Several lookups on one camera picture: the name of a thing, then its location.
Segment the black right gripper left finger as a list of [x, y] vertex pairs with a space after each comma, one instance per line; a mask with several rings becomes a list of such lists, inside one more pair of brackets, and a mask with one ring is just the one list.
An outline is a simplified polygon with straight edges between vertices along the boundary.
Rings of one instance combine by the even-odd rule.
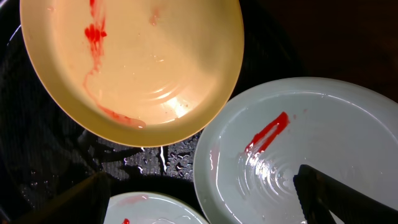
[[108, 176], [97, 172], [13, 224], [103, 224], [110, 196]]

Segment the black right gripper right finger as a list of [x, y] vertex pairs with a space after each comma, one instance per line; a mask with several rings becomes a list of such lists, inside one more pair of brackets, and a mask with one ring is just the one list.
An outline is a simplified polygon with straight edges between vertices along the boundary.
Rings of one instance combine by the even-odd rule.
[[397, 223], [397, 210], [302, 164], [293, 178], [303, 215], [308, 224]]

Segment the yellow plate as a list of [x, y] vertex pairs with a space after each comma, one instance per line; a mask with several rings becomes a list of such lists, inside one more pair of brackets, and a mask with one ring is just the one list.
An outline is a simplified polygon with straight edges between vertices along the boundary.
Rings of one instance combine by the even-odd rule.
[[203, 129], [239, 77], [238, 0], [21, 0], [34, 70], [78, 124], [157, 147]]

